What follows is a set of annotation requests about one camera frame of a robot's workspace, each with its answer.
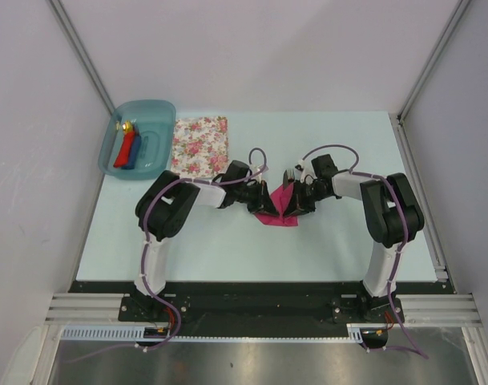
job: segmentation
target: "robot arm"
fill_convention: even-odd
[[[170,171],[164,171],[156,182],[140,199],[135,214],[139,217],[139,227],[143,230],[143,219],[151,201],[165,186],[178,180],[179,176]],[[147,227],[154,236],[147,244],[147,257],[143,271],[146,272],[147,283],[154,293],[159,293],[165,287],[165,267],[170,245],[170,238],[174,237],[183,227],[188,214],[194,205],[207,205],[218,208],[223,204],[226,192],[223,188],[211,184],[180,183],[156,202]],[[135,286],[147,294],[142,276],[135,279]]]
[[[409,240],[423,229],[424,219],[414,198],[413,191],[403,174],[389,176],[389,183],[400,198],[402,212],[408,221]],[[393,271],[396,252],[404,236],[400,218],[395,207],[389,207],[391,200],[384,184],[367,176],[340,172],[332,178],[333,191],[338,197],[351,197],[363,201],[367,228],[373,238],[372,257],[363,279],[363,286],[371,298],[387,295],[387,283]],[[391,291],[396,289],[397,272],[391,281]]]

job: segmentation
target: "stainless steel surface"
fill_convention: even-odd
[[[445,28],[443,28],[442,34],[436,42],[434,49],[430,53],[430,56],[425,63],[425,66],[421,70],[421,74],[418,76],[417,81],[415,82],[407,97],[407,100],[404,102],[402,109],[398,113],[401,121],[404,121],[407,114],[409,114],[409,110],[411,109],[414,101],[420,94],[420,90],[423,88],[426,80],[432,73],[433,68],[436,66],[438,60],[441,58],[442,53],[445,50],[448,42],[450,41],[452,36],[454,36],[454,32],[456,31],[460,21],[462,20],[462,16],[465,14],[471,2],[472,0],[459,0],[458,4],[454,8],[454,12],[450,16],[449,21],[445,25]]]
[[[48,325],[136,325],[119,322],[122,294],[55,294],[45,323]],[[481,326],[473,296],[398,295],[405,323],[422,327]]]
[[[172,343],[142,353],[108,351],[77,363],[61,360],[103,342],[60,342],[50,385],[119,384],[477,384],[461,329],[416,329],[430,356],[366,354],[356,344]],[[390,343],[405,344],[399,330]]]
[[[78,36],[78,32],[76,32],[75,27],[64,8],[64,5],[60,0],[47,0],[55,14],[58,24],[60,24],[62,31],[67,37],[67,40],[71,43],[73,51],[78,56],[80,63],[82,64],[83,68],[85,69],[92,85],[94,86],[95,90],[97,91],[99,97],[103,101],[105,108],[107,109],[109,115],[111,115],[114,110],[114,104],[112,103],[111,97],[108,95],[107,89],[103,85],[101,78],[99,77],[94,64],[85,49],[85,46],[82,43],[81,38]]]

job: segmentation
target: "purple cable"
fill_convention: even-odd
[[[418,347],[418,345],[415,343],[413,337],[411,337],[411,335],[409,334],[409,332],[405,328],[404,323],[402,322],[400,316],[395,311],[395,304],[393,303],[393,297],[392,297],[392,293],[391,293],[391,283],[394,280],[395,275],[397,274],[398,266],[399,266],[400,261],[401,261],[401,251],[404,248],[404,246],[407,244],[408,234],[409,234],[408,229],[407,229],[407,221],[405,220],[405,215],[402,212],[401,205],[400,205],[400,202],[398,200],[397,194],[395,194],[395,190],[393,190],[393,186],[388,182],[388,180],[381,175],[374,175],[374,174],[369,174],[367,172],[354,172],[354,171],[350,171],[350,173],[352,173],[353,175],[357,175],[357,176],[365,176],[365,177],[372,178],[372,179],[378,179],[378,180],[382,181],[382,183],[384,183],[384,185],[386,186],[386,188],[389,191],[389,195],[391,195],[393,202],[395,203],[398,215],[401,218],[402,231],[404,232],[404,238],[402,240],[402,243],[398,246],[397,251],[395,253],[395,261],[393,263],[393,268],[392,268],[391,274],[389,276],[388,283],[387,283],[386,287],[388,290],[388,301],[389,301],[389,305],[391,306],[392,313],[395,316],[395,318],[397,319],[397,323],[401,327],[402,332],[407,337],[407,339],[409,340],[411,345],[414,347],[414,349],[411,349],[407,346],[388,346],[388,347],[386,347],[386,350],[410,351],[412,353],[416,353],[416,354],[420,355],[424,359],[429,359],[429,356],[426,353],[424,353],[420,349],[420,347]],[[378,349],[370,349],[370,350],[383,351],[384,349],[378,348]]]
[[[227,182],[221,182],[221,183],[216,183],[216,182],[211,182],[210,180],[202,180],[202,179],[192,179],[192,178],[179,178],[178,180],[173,181],[172,183],[168,184],[165,186],[158,194],[156,194],[155,198],[151,201],[149,204],[149,207],[146,210],[146,213],[144,214],[144,219],[143,219],[143,230],[146,235],[146,241],[149,242],[151,240],[151,234],[149,233],[149,229],[147,227],[147,220],[149,219],[149,216],[151,215],[151,211],[156,205],[156,202],[158,202],[163,195],[169,191],[171,188],[176,186],[177,184],[180,184],[182,182],[193,182],[193,183],[200,183],[200,184],[212,184],[215,186],[225,186],[227,184],[235,184],[235,183],[240,183],[240,182],[245,182],[246,180],[250,180],[252,178],[255,178],[256,176],[260,175],[261,173],[265,172],[267,170],[267,155],[265,154],[265,151],[263,151],[261,148],[254,147],[250,152],[249,152],[249,163],[252,164],[251,162],[251,157],[254,151],[258,151],[261,153],[263,156],[263,166],[258,170],[257,172],[253,173],[250,176],[246,176],[245,178],[240,178],[237,180],[230,180]],[[178,333],[179,329],[181,327],[181,314],[179,313],[178,309],[172,305],[170,302],[165,301],[164,299],[160,298],[157,294],[153,293],[151,290],[151,287],[149,286],[149,283],[147,282],[146,279],[146,272],[145,272],[145,265],[146,265],[146,256],[147,256],[147,249],[149,248],[149,244],[147,243],[142,250],[142,258],[140,259],[140,273],[142,274],[142,282],[144,287],[146,288],[147,292],[149,295],[151,295],[156,301],[163,303],[165,306],[169,307],[172,311],[174,311],[176,319],[177,319],[177,324],[176,328],[172,333],[170,333],[163,341],[158,342],[154,346],[149,346],[149,347],[144,347],[146,349],[145,351],[154,351],[158,349],[159,347],[162,347],[163,345],[167,344],[171,339],[173,339]],[[100,349],[98,351],[93,351],[87,355],[82,355],[80,357],[77,357],[75,359],[69,359],[63,361],[64,363],[77,363],[78,361],[81,361],[83,359],[89,359],[90,357],[93,357],[95,355],[99,355],[101,353],[111,351],[114,349],[119,349],[120,347],[135,347],[135,344],[132,343],[119,343],[117,345],[112,345],[108,347],[104,347],[103,349]]]
[[[302,160],[306,160],[308,158],[308,156],[310,156],[314,152],[323,150],[324,148],[344,148],[345,150],[349,150],[352,154],[354,154],[354,156],[356,157],[356,160],[354,161],[354,164],[349,167],[350,172],[352,172],[354,170],[354,168],[357,166],[357,164],[359,163],[359,154],[357,153],[357,151],[355,149],[353,149],[352,147],[345,146],[344,144],[326,144],[324,146],[314,148],[313,150],[308,152],[306,155],[304,155],[302,157]]]
[[[354,172],[354,168],[359,163],[359,154],[357,153],[357,151],[354,148],[352,148],[350,146],[345,146],[344,144],[326,144],[324,146],[320,146],[320,147],[314,148],[313,150],[311,150],[310,152],[308,152],[306,155],[304,155],[304,157],[302,158],[302,160],[306,160],[308,158],[308,156],[310,156],[314,152],[317,152],[317,151],[322,150],[324,148],[344,148],[344,149],[349,150],[350,152],[352,152],[354,154],[354,156],[356,157],[356,161],[349,168],[349,172],[351,174],[353,174],[353,175],[366,176],[368,178],[381,180],[382,183],[384,183],[385,186],[386,186],[386,188],[388,189],[389,194],[391,195],[391,197],[393,199],[393,202],[395,203],[395,206],[397,207],[398,215],[401,218],[402,231],[404,233],[404,238],[402,240],[402,243],[398,246],[397,252],[395,253],[395,261],[393,263],[392,272],[391,272],[391,274],[389,276],[389,279],[388,279],[388,283],[387,283],[386,288],[388,290],[388,301],[389,301],[389,305],[391,306],[391,308],[393,310],[393,314],[395,315],[395,318],[397,319],[397,323],[401,327],[402,332],[407,337],[407,339],[409,340],[409,342],[411,343],[411,345],[414,347],[414,349],[411,349],[410,347],[407,347],[407,346],[388,346],[388,347],[386,347],[386,350],[391,350],[391,351],[410,351],[412,353],[416,353],[417,355],[420,355],[424,359],[429,359],[429,356],[427,354],[425,354],[418,347],[418,345],[415,343],[415,341],[413,340],[413,338],[411,337],[411,335],[409,334],[409,332],[405,328],[404,323],[402,323],[402,320],[401,320],[400,316],[395,311],[395,304],[393,303],[393,297],[392,297],[392,293],[391,293],[391,282],[394,280],[395,275],[397,274],[398,266],[399,266],[400,261],[401,261],[401,251],[404,248],[404,246],[407,244],[408,234],[409,234],[408,229],[407,229],[407,221],[405,220],[405,215],[402,212],[402,209],[401,209],[401,206],[400,206],[400,202],[398,201],[397,195],[395,194],[395,191],[393,190],[393,186],[383,176],[369,174],[367,172]],[[371,350],[371,351],[383,351],[384,350],[383,348],[369,349],[365,345],[364,342],[363,342],[363,347],[365,347],[366,349]]]

